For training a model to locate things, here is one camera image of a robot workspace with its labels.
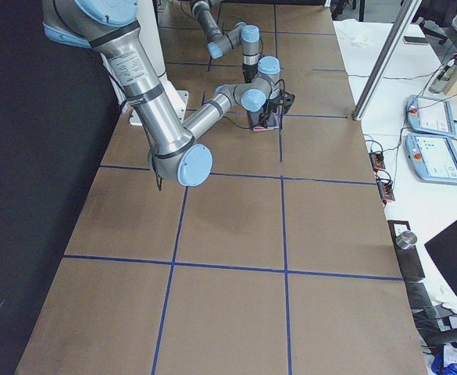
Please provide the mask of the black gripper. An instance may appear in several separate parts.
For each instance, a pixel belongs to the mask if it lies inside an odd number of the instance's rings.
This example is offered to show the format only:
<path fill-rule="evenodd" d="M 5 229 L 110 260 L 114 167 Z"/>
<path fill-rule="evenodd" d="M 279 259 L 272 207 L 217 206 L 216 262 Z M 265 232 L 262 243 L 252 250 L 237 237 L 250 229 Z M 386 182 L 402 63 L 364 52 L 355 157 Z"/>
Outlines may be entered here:
<path fill-rule="evenodd" d="M 274 98 L 266 102 L 259 115 L 260 125 L 280 125 L 280 99 Z"/>
<path fill-rule="evenodd" d="M 243 55 L 242 71 L 245 83 L 250 83 L 258 72 L 259 55 Z"/>

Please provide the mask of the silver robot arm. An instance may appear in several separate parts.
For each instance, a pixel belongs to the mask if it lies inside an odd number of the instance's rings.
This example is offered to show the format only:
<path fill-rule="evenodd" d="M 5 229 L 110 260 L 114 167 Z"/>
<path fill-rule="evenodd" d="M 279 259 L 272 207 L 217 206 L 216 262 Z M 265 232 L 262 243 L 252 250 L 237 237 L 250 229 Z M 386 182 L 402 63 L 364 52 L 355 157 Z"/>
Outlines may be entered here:
<path fill-rule="evenodd" d="M 104 55 L 134 108 L 149 143 L 148 161 L 157 181 L 198 186 L 210 175 L 212 153 L 198 143 L 234 106 L 248 113 L 272 114 L 280 104 L 280 62 L 259 54 L 259 28 L 240 22 L 229 33 L 219 29 L 210 12 L 214 1 L 193 1 L 191 11 L 217 59 L 237 46 L 243 51 L 244 83 L 225 84 L 185 121 L 152 65 L 140 37 L 158 34 L 150 1 L 44 1 L 43 25 L 48 39 L 89 48 Z"/>
<path fill-rule="evenodd" d="M 207 38 L 207 49 L 213 59 L 219 59 L 228 52 L 242 47 L 242 71 L 245 83 L 249 83 L 258 72 L 260 59 L 260 33 L 256 25 L 238 22 L 224 33 L 214 20 L 210 9 L 221 1 L 190 1 L 193 17 L 198 21 Z"/>

